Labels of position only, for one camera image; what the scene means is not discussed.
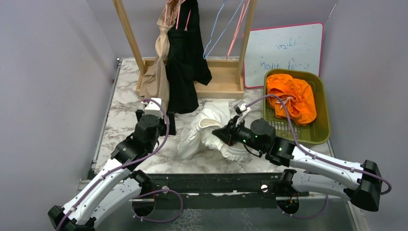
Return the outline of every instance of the black dress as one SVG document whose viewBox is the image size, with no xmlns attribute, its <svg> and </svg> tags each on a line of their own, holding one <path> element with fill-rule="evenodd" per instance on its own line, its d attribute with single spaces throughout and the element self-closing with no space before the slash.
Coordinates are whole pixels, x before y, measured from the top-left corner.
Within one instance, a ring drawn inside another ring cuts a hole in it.
<svg viewBox="0 0 408 231">
<path fill-rule="evenodd" d="M 190 19 L 185 31 L 187 18 Z M 194 81 L 207 85 L 212 77 L 203 58 L 203 42 L 197 0 L 186 0 L 180 9 L 178 29 L 174 25 L 168 34 L 170 50 L 166 64 L 170 86 L 168 111 L 179 114 L 193 112 L 198 107 Z"/>
</svg>

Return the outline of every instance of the bolt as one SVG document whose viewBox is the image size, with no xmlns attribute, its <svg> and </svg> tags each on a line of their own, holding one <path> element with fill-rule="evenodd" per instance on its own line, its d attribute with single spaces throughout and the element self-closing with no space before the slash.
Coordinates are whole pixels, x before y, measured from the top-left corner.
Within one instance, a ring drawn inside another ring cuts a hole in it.
<svg viewBox="0 0 408 231">
<path fill-rule="evenodd" d="M 263 184 L 263 185 L 261 186 L 261 190 L 262 190 L 264 193 L 266 193 L 266 192 L 268 191 L 268 186 L 265 185 L 265 184 Z"/>
<path fill-rule="evenodd" d="M 169 190 L 169 188 L 168 188 L 167 186 L 163 186 L 162 190 Z"/>
</svg>

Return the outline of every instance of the marble table surface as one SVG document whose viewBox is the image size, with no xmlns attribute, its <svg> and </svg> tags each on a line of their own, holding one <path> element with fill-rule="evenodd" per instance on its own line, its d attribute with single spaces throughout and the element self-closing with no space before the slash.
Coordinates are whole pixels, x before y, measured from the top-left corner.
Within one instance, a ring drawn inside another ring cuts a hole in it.
<svg viewBox="0 0 408 231">
<path fill-rule="evenodd" d="M 136 85 L 139 79 L 139 69 L 135 59 L 123 59 L 115 88 L 108 120 L 104 129 L 103 140 L 98 154 L 95 172 L 99 172 L 116 145 L 125 139 L 135 129 L 137 123 L 136 110 L 142 109 L 141 98 L 136 94 Z M 262 89 L 245 90 L 244 101 L 250 103 L 262 95 Z M 138 166 L 146 173 L 258 173 L 282 172 L 287 167 L 278 167 L 265 160 L 264 157 L 252 156 L 248 163 L 234 162 L 225 159 L 219 151 L 205 150 L 182 159 L 178 156 L 177 145 L 184 127 L 191 123 L 195 115 L 203 108 L 205 102 L 228 101 L 231 117 L 235 115 L 232 106 L 240 100 L 227 99 L 199 99 L 199 107 L 189 114 L 176 114 L 177 135 L 169 136 L 163 148 L 154 156 Z M 256 103 L 252 112 L 246 118 L 246 126 L 262 117 L 262 103 Z M 316 152 L 331 155 L 329 144 L 308 146 Z"/>
</svg>

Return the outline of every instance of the pink hanger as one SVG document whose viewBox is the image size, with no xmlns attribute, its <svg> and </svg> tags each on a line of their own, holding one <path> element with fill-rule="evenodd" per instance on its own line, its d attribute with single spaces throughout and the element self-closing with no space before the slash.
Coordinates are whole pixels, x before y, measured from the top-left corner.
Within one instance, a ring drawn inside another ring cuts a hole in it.
<svg viewBox="0 0 408 231">
<path fill-rule="evenodd" d="M 167 4 L 171 3 L 173 0 L 166 0 L 166 12 L 165 12 L 165 25 L 167 22 Z M 170 15 L 170 22 L 173 21 L 173 12 L 171 12 Z"/>
<path fill-rule="evenodd" d="M 244 2 L 244 4 L 242 5 L 241 15 L 240 15 L 240 18 L 238 19 L 237 28 L 235 29 L 234 37 L 233 37 L 233 39 L 232 39 L 230 48 L 229 48 L 229 50 L 228 50 L 227 59 L 228 59 L 229 56 L 230 56 L 229 54 L 231 53 L 232 47 L 234 46 L 235 40 L 236 40 L 236 38 L 237 38 L 238 32 L 239 32 L 240 27 L 241 27 L 241 24 L 242 24 L 242 22 L 243 22 L 243 18 L 245 17 L 245 14 L 246 14 L 246 12 L 247 12 L 247 10 L 248 10 L 248 6 L 249 6 L 249 3 L 251 2 L 251 0 L 245 0 L 245 2 Z"/>
<path fill-rule="evenodd" d="M 177 22 L 176 22 L 176 30 L 179 28 L 179 18 L 180 18 L 180 9 L 181 9 L 181 5 L 187 0 L 183 0 L 180 5 L 178 5 L 178 15 L 177 15 Z M 189 12 L 189 16 L 187 17 L 187 23 L 186 23 L 186 28 L 184 28 L 185 31 L 187 31 L 187 25 L 189 24 L 189 20 L 190 20 L 190 14 L 191 14 L 191 10 Z"/>
</svg>

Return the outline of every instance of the gray wall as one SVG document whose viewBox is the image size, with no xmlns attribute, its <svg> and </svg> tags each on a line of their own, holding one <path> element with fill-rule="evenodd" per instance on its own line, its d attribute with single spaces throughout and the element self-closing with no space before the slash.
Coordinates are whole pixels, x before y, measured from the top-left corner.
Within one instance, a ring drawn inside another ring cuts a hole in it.
<svg viewBox="0 0 408 231">
<path fill-rule="evenodd" d="M 216 15 L 223 0 L 198 0 L 204 47 L 210 40 Z M 252 28 L 326 22 L 338 0 L 258 0 Z M 96 20 L 117 57 L 133 57 L 112 0 L 87 0 Z M 237 9 L 240 0 L 229 0 L 223 8 L 213 36 L 215 41 Z M 155 56 L 154 43 L 159 35 L 156 25 L 165 0 L 123 0 L 130 24 L 143 57 Z M 210 56 L 226 56 L 237 26 L 240 10 Z M 237 37 L 232 56 L 238 56 L 241 36 Z"/>
<path fill-rule="evenodd" d="M 89 170 L 115 56 L 82 0 L 2 1 L 0 28 L 0 230 L 51 231 Z"/>
<path fill-rule="evenodd" d="M 370 230 L 406 230 L 408 1 L 340 0 L 322 65 L 337 157 L 375 161 L 393 184 Z"/>
</svg>

